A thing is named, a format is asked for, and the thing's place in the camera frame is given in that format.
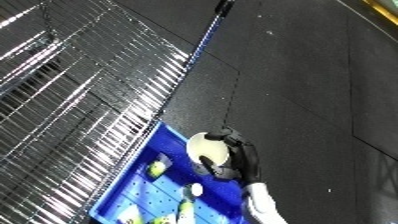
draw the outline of wire shelf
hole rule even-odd
[[[188,55],[112,1],[0,6],[0,223],[81,223]]]

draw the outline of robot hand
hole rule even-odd
[[[242,212],[251,224],[286,224],[275,207],[275,201],[261,183],[260,166],[256,148],[232,128],[210,132],[205,138],[224,141],[229,148],[230,167],[218,167],[205,156],[199,159],[206,169],[219,180],[237,180],[243,188]]]
[[[201,156],[200,160],[206,169],[221,180],[237,180],[247,186],[261,181],[257,151],[252,143],[232,128],[219,132],[210,132],[205,138],[213,141],[224,141],[229,148],[230,167],[216,166],[209,158]]]

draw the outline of black rubber floor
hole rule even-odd
[[[119,2],[187,52],[217,4]],[[207,51],[168,124],[250,138],[289,223],[398,223],[398,162],[381,152],[398,155],[394,41],[337,1],[238,0]]]

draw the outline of blue tray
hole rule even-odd
[[[137,205],[145,222],[170,213],[177,214],[181,189],[201,183],[204,193],[195,201],[197,224],[244,224],[240,205],[241,191],[236,182],[219,182],[212,176],[194,173],[185,152],[186,138],[159,122],[140,154],[130,161],[115,181],[89,211],[103,224],[118,223],[120,213]],[[146,174],[148,164],[159,153],[166,154],[173,165],[156,180]]]

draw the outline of white cup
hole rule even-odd
[[[200,156],[206,156],[217,166],[224,165],[229,159],[227,145],[223,141],[205,139],[206,132],[200,132],[192,136],[187,142],[187,154],[192,162],[192,167],[197,174],[209,174],[200,161]]]

